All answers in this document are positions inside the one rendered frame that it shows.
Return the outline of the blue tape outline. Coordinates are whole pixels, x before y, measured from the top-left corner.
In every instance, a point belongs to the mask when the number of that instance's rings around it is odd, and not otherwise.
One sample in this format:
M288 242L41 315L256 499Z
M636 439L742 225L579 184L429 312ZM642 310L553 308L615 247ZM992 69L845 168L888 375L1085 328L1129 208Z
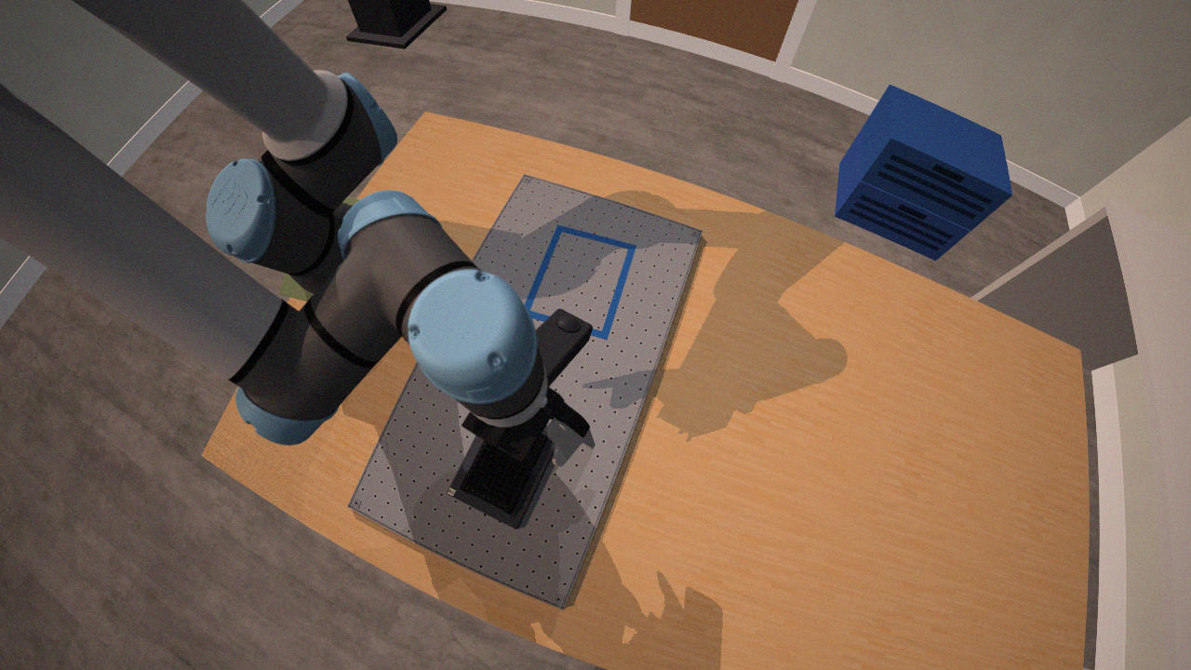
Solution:
M616 314L616 311L618 308L618 303L621 303L622 286L625 284L625 281L628 278L628 273L629 273L630 267L631 267L631 259L632 259L632 256L634 256L634 253L636 251L636 245L628 245L628 243L625 243L625 242L611 240L611 238L607 238L607 237L604 237L604 236L600 236L600 234L590 234L590 233L586 233L586 232L579 232L579 230L575 230L575 228L569 228L568 226L560 226L560 225L557 225L556 228L555 228L555 233L551 237L550 245L549 245L549 248L547 248L547 253L544 255L544 258L542 259L542 264L540 267L540 273L537 273L536 278L534 280L534 284L531 286L530 294L528 295L528 299L525 301L525 306L526 306L526 308L529 311L530 311L532 303L534 303L534 300L536 298L537 292L540 292L540 284L542 282L544 273L547 271L547 267L548 267L548 264L549 264L549 262L551 259L551 255L554 253L555 246L557 245L557 242L560 240L560 234L562 232L567 233L567 234L578 234L578 236L581 236L584 238L588 238L588 240L596 240L596 242L607 243L607 245L613 245L613 246L617 246L617 248L628 248L628 253L625 256L624 262L622 263L621 280L618 280L618 283L617 283L617 286L615 288L615 294L613 294L613 298L612 298L612 301L611 301L611 306L607 309L607 321L605 321L604 327L601 328L601 331L598 330L598 328L593 328L592 332L591 332L591 336L596 336L596 338L601 338L604 340L607 340L609 332L611 331L611 326L612 326L612 323L613 323L613 319L615 319L615 314ZM530 311L530 314L531 314L531 317L534 319L536 319L536 321L544 323L544 321L547 321L547 318L548 318L545 315L536 313L536 311Z

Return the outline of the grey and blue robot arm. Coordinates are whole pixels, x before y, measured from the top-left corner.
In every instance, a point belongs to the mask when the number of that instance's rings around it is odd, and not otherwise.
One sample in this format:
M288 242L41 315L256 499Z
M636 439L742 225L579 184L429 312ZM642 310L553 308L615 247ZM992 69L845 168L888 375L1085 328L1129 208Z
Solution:
M239 386L274 444L314 436L400 338L482 422L547 406L592 324L556 309L535 328L413 196L343 203L398 143L353 74L312 71L243 0L71 1L262 130L266 154L211 186L208 234L314 296L279 300L4 82L0 238Z

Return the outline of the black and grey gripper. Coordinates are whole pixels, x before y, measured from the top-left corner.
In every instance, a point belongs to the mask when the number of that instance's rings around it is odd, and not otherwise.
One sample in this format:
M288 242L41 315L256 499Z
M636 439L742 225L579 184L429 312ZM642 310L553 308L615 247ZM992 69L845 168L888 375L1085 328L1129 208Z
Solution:
M526 425L522 422L519 425L511 425L511 427L498 427L498 425L493 427L493 425L482 422L479 420L479 417L474 417L469 412L464 417L462 427L473 430L474 436L482 436L482 440L488 442L494 447L500 446L499 449L503 453L509 453L515 461L520 461L529 467L534 459L534 455L540 452L540 444L542 443L542 438L544 438L544 436L541 436L542 430L545 428L547 422L551 419L553 421L547 427L547 436L555 444L553 463L555 467L562 467L563 463L569 461L570 453L576 452L576 447L584 444L593 449L596 442L593 442L590 424L584 420L582 415L563 402L563 397L561 397L559 392L554 392L551 387L548 387L547 395L548 403L543 409L540 408L540 412L542 411L541 414L537 412L540 417L537 414L534 415L535 419L530 417L530 420L526 420ZM563 425L563 428L561 425Z

